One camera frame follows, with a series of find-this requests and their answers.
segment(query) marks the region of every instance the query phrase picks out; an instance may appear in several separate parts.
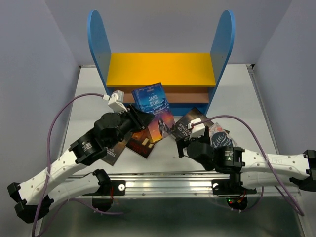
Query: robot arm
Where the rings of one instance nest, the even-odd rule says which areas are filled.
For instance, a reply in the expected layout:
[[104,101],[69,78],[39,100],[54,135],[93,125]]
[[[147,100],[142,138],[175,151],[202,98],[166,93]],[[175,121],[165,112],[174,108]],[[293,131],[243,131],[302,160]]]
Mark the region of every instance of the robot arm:
[[[92,174],[76,183],[73,181],[71,184],[63,184],[64,188],[60,184],[72,174],[106,156],[107,148],[112,148],[128,134],[145,129],[153,120],[154,115],[142,112],[133,105],[129,105],[126,108],[122,103],[122,97],[123,94],[120,91],[114,92],[111,97],[105,95],[104,99],[109,101],[109,106],[115,113],[102,115],[94,123],[94,127],[91,130],[76,140],[51,165],[50,178],[46,189],[47,195],[43,200],[44,205],[43,210],[41,209],[40,218],[48,213],[47,210],[49,210],[52,203],[52,206],[55,206],[63,201],[65,195],[67,195],[67,198],[72,198],[86,193],[93,193],[104,186],[104,180],[107,180],[106,186],[108,190],[110,189],[111,181],[105,171],[102,171],[103,175]],[[8,186],[10,196],[17,202],[15,206],[17,215],[27,223],[34,220],[35,210],[42,196],[46,175],[47,172],[44,169],[28,181],[12,183]]]
[[[199,118],[191,121],[188,128],[198,122]],[[230,175],[226,180],[213,180],[215,195],[255,194],[256,187],[279,185],[261,154],[239,147],[211,147],[208,127],[203,124],[194,126],[190,136],[176,143],[180,158],[186,149],[188,157],[205,170]],[[267,154],[267,158],[285,184],[316,192],[316,151],[294,156]]]

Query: white table surface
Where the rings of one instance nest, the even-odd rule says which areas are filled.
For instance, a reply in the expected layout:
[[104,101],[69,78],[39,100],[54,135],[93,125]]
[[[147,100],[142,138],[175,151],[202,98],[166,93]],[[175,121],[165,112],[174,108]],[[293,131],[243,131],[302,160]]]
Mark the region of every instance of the white table surface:
[[[88,92],[105,93],[96,68],[82,68],[80,71],[76,95]],[[72,108],[64,150],[91,129],[102,114],[111,111],[107,102],[99,97],[78,99]],[[276,154],[246,65],[227,65],[207,113],[208,117],[216,115],[233,115],[243,119],[254,130],[265,152]],[[240,122],[229,118],[215,121],[229,130],[241,147],[259,151],[251,134]],[[125,148],[114,166],[98,160],[76,174],[87,174],[96,169],[105,169],[108,174],[203,171],[202,166],[192,159],[178,158],[175,141],[170,136],[158,142],[147,159]]]

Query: book cover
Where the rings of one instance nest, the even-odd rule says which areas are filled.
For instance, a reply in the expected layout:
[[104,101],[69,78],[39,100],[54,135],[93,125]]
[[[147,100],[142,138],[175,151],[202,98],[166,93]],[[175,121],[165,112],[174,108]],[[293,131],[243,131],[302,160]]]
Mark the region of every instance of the book cover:
[[140,154],[142,157],[147,158],[155,146],[149,141],[148,136],[148,131],[146,129],[136,132],[127,142],[126,146],[132,151]]
[[209,136],[212,147],[238,147],[238,144],[218,123],[209,128]]
[[[190,135],[191,131],[188,130],[188,124],[190,121],[197,118],[200,118],[202,121],[207,119],[207,117],[200,110],[198,110],[196,107],[193,107],[175,123],[175,126],[172,129],[172,136],[174,138],[184,138]],[[213,124],[214,123],[212,121],[208,121],[205,123],[205,126],[211,127]]]
[[175,122],[161,83],[133,90],[132,95],[141,111],[155,115],[148,126],[149,141],[154,144],[171,134]]
[[101,160],[113,166],[124,151],[127,141],[130,140],[131,136],[132,134],[128,135],[122,142],[118,142],[113,148],[107,148],[108,154],[105,157],[101,158]]

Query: white wall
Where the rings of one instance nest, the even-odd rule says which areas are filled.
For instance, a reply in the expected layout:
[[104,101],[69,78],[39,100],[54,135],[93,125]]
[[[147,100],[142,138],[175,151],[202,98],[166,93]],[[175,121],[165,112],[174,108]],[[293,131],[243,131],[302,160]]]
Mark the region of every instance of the white wall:
[[[45,168],[46,136],[75,92],[79,68],[44,0],[2,1],[0,7],[0,236],[28,236],[7,185]],[[56,124],[52,148],[64,132]]]
[[[316,1],[293,0],[255,66],[281,154],[316,150]],[[316,193],[303,193],[316,233]]]
[[94,64],[86,35],[100,11],[112,52],[209,52],[220,15],[232,9],[237,31],[230,63],[256,63],[291,0],[46,0],[80,65]]

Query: jane eyre book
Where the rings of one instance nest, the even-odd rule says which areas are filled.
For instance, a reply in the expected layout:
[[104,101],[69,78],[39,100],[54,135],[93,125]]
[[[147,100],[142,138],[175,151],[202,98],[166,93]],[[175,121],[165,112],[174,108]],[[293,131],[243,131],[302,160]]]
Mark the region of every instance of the jane eyre book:
[[[191,134],[191,131],[188,130],[188,124],[190,121],[200,118],[202,121],[206,120],[207,117],[196,107],[193,107],[188,111],[183,117],[181,117],[175,124],[174,129],[172,130],[172,136],[176,138],[184,138]],[[205,126],[211,127],[214,123],[208,121],[204,123]]]
[[149,141],[153,144],[171,134],[175,122],[161,83],[133,90],[132,95],[141,111],[155,115],[148,126]]
[[150,143],[148,139],[148,130],[146,129],[134,133],[126,146],[144,158],[147,158],[154,148],[154,144]]

